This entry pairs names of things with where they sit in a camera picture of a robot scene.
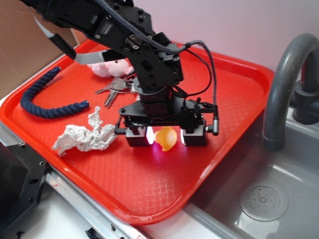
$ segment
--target white wall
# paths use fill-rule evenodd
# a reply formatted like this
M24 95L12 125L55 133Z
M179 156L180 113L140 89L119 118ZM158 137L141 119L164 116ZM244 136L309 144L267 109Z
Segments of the white wall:
M319 0L135 0L156 32L185 43L204 40L218 53L275 70L288 44L319 37Z

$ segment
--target sink drain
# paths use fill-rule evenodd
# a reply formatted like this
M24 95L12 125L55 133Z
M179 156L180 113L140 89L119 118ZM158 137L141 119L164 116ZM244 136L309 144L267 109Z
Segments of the sink drain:
M281 217L288 207L286 192L269 181L254 181L246 185L239 195L241 209L260 222L270 222Z

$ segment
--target robotic arm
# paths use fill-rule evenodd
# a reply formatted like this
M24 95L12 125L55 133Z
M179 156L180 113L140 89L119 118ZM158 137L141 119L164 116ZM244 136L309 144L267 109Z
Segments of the robotic arm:
M189 96L177 85L183 80L179 54L192 45L202 46L210 59L211 81L216 86L213 59L202 41L180 48L164 35L154 33L151 16L135 7L132 0L21 0L44 19L60 27L83 32L89 39L110 48L102 61L128 58L136 72L134 87L141 100L119 110L116 134L125 134L130 146L145 146L148 126L178 125L185 145L206 145L206 133L218 135L215 89L213 103L186 100ZM59 35L50 39L70 58L75 50ZM214 113L214 124L206 126L202 113ZM120 128L124 118L125 128Z

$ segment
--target tray rim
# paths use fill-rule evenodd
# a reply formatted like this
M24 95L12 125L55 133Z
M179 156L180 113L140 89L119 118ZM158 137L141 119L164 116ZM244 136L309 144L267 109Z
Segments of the tray rim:
M82 44L80 44L77 47L77 52L87 52L91 49L93 49L98 44L96 42L93 42L91 40L86 40ZM202 53L201 49L194 49L194 52L200 54ZM160 222L166 218L168 218L170 215L176 213L179 211L189 200L191 195L199 188L199 186L202 184L202 182L208 177L208 175L213 171L213 169L221 162L223 157L231 150L231 148L234 146L234 144L239 140L239 138L245 133L245 131L248 129L248 127L255 121L255 119L263 112L268 92L270 89L270 84L273 77L273 72L266 67L260 66L258 64L250 63L244 60L240 60L237 58L225 56L218 53L212 53L213 57L215 59L215 62L223 61L227 62L229 64L232 64L233 66L236 66L235 69L240 72L242 68L245 68L245 70L252 71L250 74L261 74L265 78L265 81L262 82L262 87L264 90L264 96L259 101L259 103L256 105L256 107L250 111L250 113L247 115L245 120L241 123L241 125L231 134L229 138L226 139L223 146L217 151L217 153L212 158L211 162L206 166L206 168L203 170L203 172L198 176L195 177L196 179L200 178L200 180L193 180L188 187L191 187L193 190L190 191L184 191L170 206L166 207L165 209L152 213L147 215L140 215L132 212L129 210L125 205L121 204L118 200L116 200L112 195L104 191L103 193L100 190L96 190L94 187L92 187L88 182L86 182L83 178L81 178L79 175L74 172L74 169L71 169L67 163L65 163L63 160L59 160L59 162L51 163L50 165L52 168L57 170L59 173L64 175L68 180L70 180L72 183L77 185L81 188L85 193L87 193L90 197L92 197L94 200L96 200L98 203L100 203L103 207L105 207L107 210L109 210L111 213L113 213L115 216L117 216L119 219L133 225L148 225L148 224L154 224L157 222ZM46 69L52 68L55 65L61 65L61 62L64 62L63 65L70 65L73 63L71 59L69 59L66 56L61 57L55 62L52 62L50 65L45 67L43 70L41 70L38 74L31 77L25 84L18 87L16 90L14 90L3 102L3 104L0 106L0 120L15 134L17 134L22 140L24 140L26 143L28 143L31 147L36 148L37 152L42 155L44 158L50 158L52 155L47 151L46 148L42 147L41 144L38 144L36 141L34 141L34 138L32 138L31 135L24 132L21 128L16 126L11 120L10 120L10 112L6 112L6 109L14 109L17 104L14 99L19 98L22 96L25 88L33 84L34 81L36 81L38 78L40 78ZM105 198L107 196L107 201L105 203L101 203L99 199Z

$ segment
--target screw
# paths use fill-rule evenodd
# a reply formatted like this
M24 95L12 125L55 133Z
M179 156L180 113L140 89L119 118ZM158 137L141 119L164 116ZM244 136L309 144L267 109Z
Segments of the screw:
M144 21L145 18L146 18L145 16L140 16L139 20L140 20L140 21Z
M114 4L115 9L119 9L121 7L121 5L119 5L118 3Z

